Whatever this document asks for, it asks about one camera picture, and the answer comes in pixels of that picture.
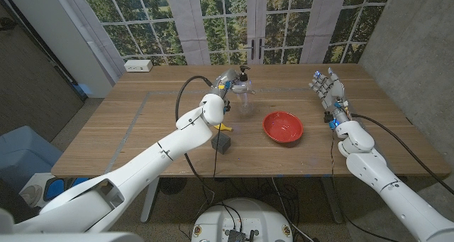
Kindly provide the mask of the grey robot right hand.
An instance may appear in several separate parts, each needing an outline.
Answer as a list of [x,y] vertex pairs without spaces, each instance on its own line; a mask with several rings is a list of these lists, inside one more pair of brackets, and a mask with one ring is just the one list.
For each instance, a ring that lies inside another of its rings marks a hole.
[[343,83],[331,68],[328,68],[328,76],[315,71],[314,78],[309,86],[321,99],[325,123],[332,122],[335,126],[338,126],[352,119],[347,110],[348,100],[345,96]]

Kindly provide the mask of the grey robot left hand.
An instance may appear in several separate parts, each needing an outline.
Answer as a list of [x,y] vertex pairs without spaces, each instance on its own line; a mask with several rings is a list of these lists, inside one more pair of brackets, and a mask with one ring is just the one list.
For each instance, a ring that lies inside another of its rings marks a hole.
[[252,82],[245,73],[245,68],[241,68],[240,72],[236,72],[232,68],[226,70],[213,82],[210,92],[219,95],[221,98],[224,98],[227,92],[233,92],[235,94],[255,93],[252,88]]

